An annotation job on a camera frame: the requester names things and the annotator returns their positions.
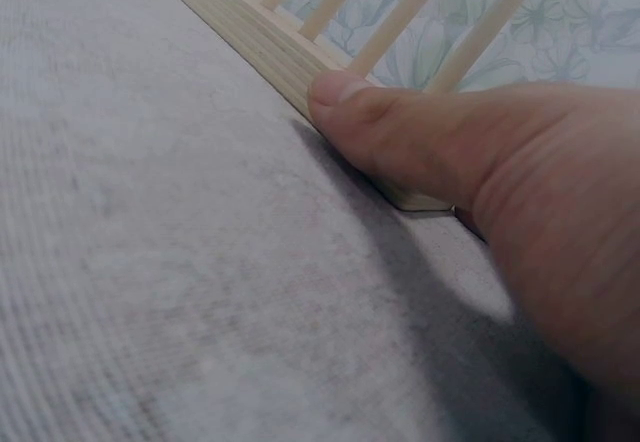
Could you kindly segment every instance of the gray fabric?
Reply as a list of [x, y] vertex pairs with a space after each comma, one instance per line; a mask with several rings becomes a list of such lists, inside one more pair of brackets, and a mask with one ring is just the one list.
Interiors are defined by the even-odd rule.
[[0, 0], [0, 440], [571, 440], [483, 248], [300, 120], [179, 0]]

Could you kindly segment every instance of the finger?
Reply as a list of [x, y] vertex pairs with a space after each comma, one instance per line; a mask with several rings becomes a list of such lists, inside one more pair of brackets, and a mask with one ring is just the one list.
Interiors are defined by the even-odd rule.
[[469, 229], [469, 231], [473, 233], [473, 235], [478, 237], [483, 242], [486, 242], [484, 236], [482, 235], [482, 232], [480, 232], [480, 229], [476, 225], [476, 221], [474, 220], [473, 214], [471, 212], [459, 209], [458, 207], [454, 207], [453, 213], [455, 214], [456, 218], [462, 223], [462, 225]]
[[539, 130], [522, 120], [534, 120], [539, 102], [517, 88], [508, 95], [376, 88], [345, 72], [322, 74], [309, 90], [313, 123], [357, 168], [465, 210], [501, 160]]

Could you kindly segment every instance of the skin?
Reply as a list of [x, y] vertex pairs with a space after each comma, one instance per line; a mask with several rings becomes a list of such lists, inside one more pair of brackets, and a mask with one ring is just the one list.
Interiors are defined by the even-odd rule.
[[455, 204], [541, 336], [596, 388], [591, 440], [640, 440], [640, 92], [427, 95], [329, 72], [309, 109], [360, 170]]

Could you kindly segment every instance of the leaf pattern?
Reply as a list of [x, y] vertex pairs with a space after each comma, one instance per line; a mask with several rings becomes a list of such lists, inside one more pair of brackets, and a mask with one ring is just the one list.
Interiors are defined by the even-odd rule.
[[[324, 35], [354, 55], [398, 0], [347, 0]], [[495, 0], [431, 0], [374, 69], [423, 88]], [[320, 0], [288, 0], [304, 19]], [[525, 80], [640, 86], [640, 0], [525, 0], [459, 90]]]

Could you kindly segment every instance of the wallpaper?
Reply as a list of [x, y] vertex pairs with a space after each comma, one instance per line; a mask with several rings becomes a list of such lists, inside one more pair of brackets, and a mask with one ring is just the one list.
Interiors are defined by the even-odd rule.
[[[320, 0], [288, 0], [305, 18]], [[430, 0], [374, 69], [424, 87], [494, 0]], [[397, 0], [347, 0], [324, 35], [355, 54]], [[460, 90], [534, 80], [640, 87], [640, 0], [526, 0]]]

